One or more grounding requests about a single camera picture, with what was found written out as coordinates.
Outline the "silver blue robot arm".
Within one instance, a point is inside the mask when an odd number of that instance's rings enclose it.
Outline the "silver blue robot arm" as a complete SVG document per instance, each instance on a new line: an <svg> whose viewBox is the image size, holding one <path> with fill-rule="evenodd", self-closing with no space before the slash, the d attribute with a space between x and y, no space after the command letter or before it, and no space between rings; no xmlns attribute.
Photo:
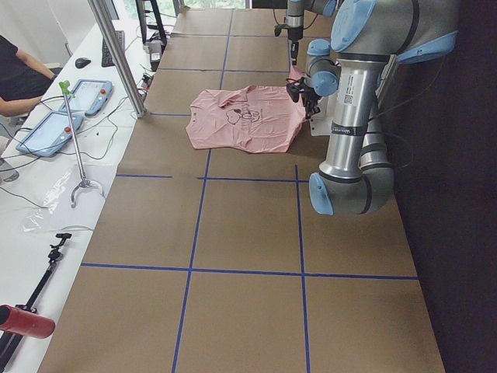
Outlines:
<svg viewBox="0 0 497 373"><path fill-rule="evenodd" d="M331 17L337 9L336 0L294 0L287 2L287 12L284 23L274 26L274 35L278 37L283 30L287 31L290 41L290 62L297 64L299 41L304 37L304 12L309 11L316 15Z"/></svg>
<svg viewBox="0 0 497 373"><path fill-rule="evenodd" d="M328 151L311 174L309 193L319 214L366 214L382 208L394 185L381 133L377 87L391 59L412 64L449 54L457 38L457 1L290 1L284 29L295 58L304 13L333 18L329 40L308 46L305 75L290 83L306 114L333 96Z"/></svg>

